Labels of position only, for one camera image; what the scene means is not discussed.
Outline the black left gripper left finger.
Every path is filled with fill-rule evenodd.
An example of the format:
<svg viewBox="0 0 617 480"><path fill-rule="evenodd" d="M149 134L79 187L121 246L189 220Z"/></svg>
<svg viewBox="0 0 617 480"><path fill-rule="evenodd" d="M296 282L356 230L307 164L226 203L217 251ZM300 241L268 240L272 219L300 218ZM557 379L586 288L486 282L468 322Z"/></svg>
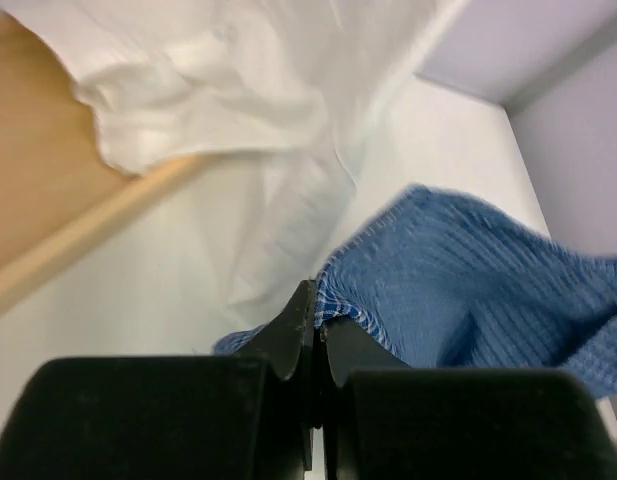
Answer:
<svg viewBox="0 0 617 480"><path fill-rule="evenodd" d="M301 479L314 285L229 356L67 357L28 380L0 479Z"/></svg>

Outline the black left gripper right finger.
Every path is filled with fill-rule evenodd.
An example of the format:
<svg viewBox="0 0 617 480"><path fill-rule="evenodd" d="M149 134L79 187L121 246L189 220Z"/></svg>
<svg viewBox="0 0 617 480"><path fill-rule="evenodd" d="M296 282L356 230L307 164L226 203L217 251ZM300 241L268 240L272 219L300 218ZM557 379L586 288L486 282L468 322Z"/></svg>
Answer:
<svg viewBox="0 0 617 480"><path fill-rule="evenodd" d="M555 369L411 368L349 319L315 336L330 479L617 479L593 398Z"/></svg>

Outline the blue checked shirt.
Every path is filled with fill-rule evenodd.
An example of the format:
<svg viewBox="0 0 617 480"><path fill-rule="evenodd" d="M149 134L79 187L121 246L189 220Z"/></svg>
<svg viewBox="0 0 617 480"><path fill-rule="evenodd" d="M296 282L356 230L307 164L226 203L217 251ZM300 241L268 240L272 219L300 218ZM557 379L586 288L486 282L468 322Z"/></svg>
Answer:
<svg viewBox="0 0 617 480"><path fill-rule="evenodd" d="M580 254L474 197L406 189L335 250L314 323L355 321L415 368L564 370L617 393L617 258Z"/></svg>

